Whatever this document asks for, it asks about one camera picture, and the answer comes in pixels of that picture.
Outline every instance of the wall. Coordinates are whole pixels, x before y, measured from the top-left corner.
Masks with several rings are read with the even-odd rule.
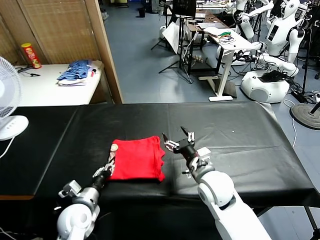
[[[101,60],[114,102],[123,102],[98,0],[0,0],[0,5],[1,56],[22,64],[20,45],[29,42],[42,64]]]

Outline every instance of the black tablecloth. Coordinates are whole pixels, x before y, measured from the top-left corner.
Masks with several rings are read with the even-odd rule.
[[[53,199],[72,179],[88,184],[104,165],[114,139],[136,140],[164,132],[178,141],[184,138],[180,126],[195,132],[197,148],[212,151],[212,164],[232,177],[239,195],[251,207],[320,207],[319,195],[281,127],[256,102],[80,106],[36,197]],[[198,200],[196,183],[182,174],[186,169],[182,156],[166,151],[163,160],[162,183],[111,182],[100,204]]]
[[[21,107],[16,113],[30,124],[1,159],[0,195],[55,201],[72,179],[82,186],[91,181],[114,139],[164,132],[178,141],[184,126],[195,132],[196,148],[212,151],[211,163],[232,177],[251,207],[320,207],[318,192],[273,114],[256,102]],[[7,144],[1,142],[0,150]],[[163,182],[110,182],[99,204],[200,202],[195,181],[182,174],[182,156],[166,150],[163,160]]]
[[[33,196],[77,107],[19,107],[13,115],[29,120],[0,159],[0,196]],[[9,140],[0,142],[2,154]]]

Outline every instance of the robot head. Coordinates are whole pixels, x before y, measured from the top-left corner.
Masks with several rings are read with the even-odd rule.
[[[291,15],[295,15],[298,10],[299,4],[299,0],[282,0],[282,3],[280,5],[282,18],[285,19]]]

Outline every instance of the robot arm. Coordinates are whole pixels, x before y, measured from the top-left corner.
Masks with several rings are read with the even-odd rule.
[[[57,240],[83,240],[92,233],[100,213],[98,199],[106,178],[114,171],[114,159],[114,156],[109,157],[108,163],[95,172],[90,186],[82,189],[75,180],[72,180],[59,192],[61,198],[72,197],[73,204],[59,215]]]
[[[280,70],[281,72],[287,73],[288,76],[294,77],[298,74],[299,68],[296,67],[292,62],[284,61],[280,58],[270,56],[267,53],[260,54],[257,58],[259,64],[269,64],[269,67],[273,70]]]
[[[274,1],[271,0],[270,2],[268,0],[262,0],[261,1],[264,5],[262,7],[257,8],[256,10],[253,10],[248,14],[249,18],[252,18],[254,16],[257,16],[258,14],[262,14],[263,12],[267,11],[267,18],[270,17],[270,11],[274,8]]]
[[[223,240],[271,240],[253,210],[245,204],[234,182],[224,172],[216,171],[210,164],[210,150],[195,150],[195,134],[181,127],[188,138],[174,142],[163,134],[164,144],[186,160],[187,174],[199,184],[198,193],[208,206],[217,230]]]
[[[288,54],[288,62],[293,63],[296,59],[296,56],[299,51],[299,46],[302,40],[305,36],[305,30],[302,28],[296,29],[294,28],[289,33],[289,41],[290,41],[290,47],[289,47],[289,54]]]
[[[261,14],[265,11],[268,11],[268,15],[270,15],[271,9],[274,7],[273,0],[270,2],[268,0],[261,1],[264,5],[256,10],[253,10],[250,13],[244,12],[247,1],[239,0],[236,1],[236,9],[237,11],[234,14],[234,18],[236,23],[239,24],[240,30],[244,33],[247,39],[252,39],[255,35],[252,26],[250,24],[250,18],[255,17],[258,14]]]

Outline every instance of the trash bin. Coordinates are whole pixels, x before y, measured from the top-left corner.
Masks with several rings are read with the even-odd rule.
[[[139,17],[140,18],[146,17],[146,9],[144,7],[138,8],[138,11],[139,11]]]

